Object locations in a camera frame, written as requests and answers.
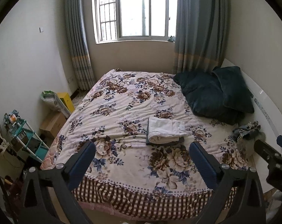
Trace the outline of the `white headboard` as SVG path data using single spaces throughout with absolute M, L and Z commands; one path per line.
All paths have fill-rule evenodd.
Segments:
M 242 70 L 241 72 L 251 95 L 253 95 L 251 98 L 254 107 L 254 114 L 247 114 L 241 121 L 241 125 L 258 121 L 261 125 L 261 132 L 265 133 L 265 142 L 282 155 L 282 148 L 276 141 L 277 137 L 282 135 L 282 114 L 265 91 L 245 72 Z M 265 160 L 254 152 L 250 161 L 257 169 L 263 193 L 273 189 L 274 187 L 266 182 L 268 168 Z

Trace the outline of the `grey knitted cloth pile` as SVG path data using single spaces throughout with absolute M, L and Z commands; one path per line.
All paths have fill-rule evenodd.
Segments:
M 239 126 L 232 131 L 231 138 L 236 142 L 237 149 L 244 159 L 248 159 L 254 153 L 254 143 L 257 140 L 265 141 L 266 135 L 261 132 L 261 125 L 258 121 L 249 122 Z

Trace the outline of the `dark green back pillow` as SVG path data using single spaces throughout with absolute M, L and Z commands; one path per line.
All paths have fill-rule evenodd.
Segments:
M 254 113 L 251 94 L 244 81 L 240 67 L 216 68 L 212 73 L 219 80 L 223 91 L 223 104 L 225 107 L 244 113 Z

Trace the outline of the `dark green pillow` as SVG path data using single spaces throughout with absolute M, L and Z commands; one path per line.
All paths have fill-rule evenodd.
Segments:
M 219 80 L 223 91 L 223 104 L 225 107 L 244 113 L 254 113 L 251 94 L 244 81 L 240 67 L 216 68 L 212 73 Z
M 234 125 L 245 113 L 224 106 L 224 94 L 218 79 L 205 72 L 185 71 L 174 76 L 194 115 Z

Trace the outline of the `teal storage rack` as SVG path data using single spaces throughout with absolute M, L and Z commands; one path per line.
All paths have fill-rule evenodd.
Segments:
M 15 152 L 27 151 L 28 154 L 40 163 L 44 160 L 49 147 L 42 141 L 29 123 L 20 117 L 17 110 L 5 113 L 3 124 L 10 143 Z

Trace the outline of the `cardboard box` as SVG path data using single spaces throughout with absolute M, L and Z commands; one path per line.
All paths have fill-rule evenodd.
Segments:
M 41 133 L 49 138 L 54 139 L 65 123 L 66 118 L 61 112 L 51 112 L 41 123 L 39 129 Z

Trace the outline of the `dark green folded garment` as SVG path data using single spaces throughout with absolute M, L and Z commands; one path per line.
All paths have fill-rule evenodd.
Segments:
M 147 145 L 166 145 L 181 143 L 184 141 L 186 132 L 184 127 L 178 125 L 148 125 L 146 134 Z

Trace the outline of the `floral bed quilt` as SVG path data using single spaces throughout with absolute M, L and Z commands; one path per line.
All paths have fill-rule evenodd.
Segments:
M 186 138 L 177 146 L 146 144 L 149 117 L 180 120 Z M 181 87 L 164 73 L 105 74 L 54 139 L 41 168 L 65 163 L 89 141 L 95 157 L 73 195 L 81 206 L 129 220 L 196 216 L 212 195 L 191 161 L 197 141 L 221 163 L 247 169 L 231 139 L 231 125 L 195 116 Z

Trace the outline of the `dark green front pillow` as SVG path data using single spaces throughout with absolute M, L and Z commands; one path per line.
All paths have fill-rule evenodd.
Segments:
M 245 113 L 224 106 L 224 94 L 218 79 L 205 72 L 185 71 L 174 76 L 194 115 L 234 125 Z

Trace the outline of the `plastic bag with green top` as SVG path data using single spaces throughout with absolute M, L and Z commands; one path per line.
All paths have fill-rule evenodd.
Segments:
M 53 91 L 42 91 L 41 100 L 52 110 L 61 112 L 65 118 L 69 118 L 71 113 L 62 100 L 58 97 L 57 93 Z

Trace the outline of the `yellow box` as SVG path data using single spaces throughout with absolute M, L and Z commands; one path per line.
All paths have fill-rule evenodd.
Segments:
M 73 102 L 67 92 L 62 92 L 57 94 L 58 97 L 62 100 L 64 105 L 67 107 L 67 109 L 70 111 L 70 113 L 73 113 L 75 110 L 75 107 L 73 105 Z

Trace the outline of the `right striped curtain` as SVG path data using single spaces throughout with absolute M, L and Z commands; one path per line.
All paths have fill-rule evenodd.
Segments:
M 177 0 L 173 72 L 212 71 L 223 61 L 228 0 Z

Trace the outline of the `striped curtain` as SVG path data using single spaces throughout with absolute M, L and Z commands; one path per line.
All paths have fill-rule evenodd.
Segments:
M 173 72 L 212 71 L 223 61 L 228 0 L 177 0 Z
M 83 0 L 65 0 L 66 32 L 71 60 L 81 90 L 89 90 L 96 83 L 92 69 L 83 14 Z

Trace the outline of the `left striped curtain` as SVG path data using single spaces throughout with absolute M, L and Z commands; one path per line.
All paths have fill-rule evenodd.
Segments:
M 89 90 L 96 83 L 92 69 L 83 14 L 83 0 L 65 0 L 66 32 L 71 60 L 81 90 Z

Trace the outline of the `window with white frame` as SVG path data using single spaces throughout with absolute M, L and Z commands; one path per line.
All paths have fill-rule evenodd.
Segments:
M 92 1 L 97 43 L 175 40 L 177 0 Z

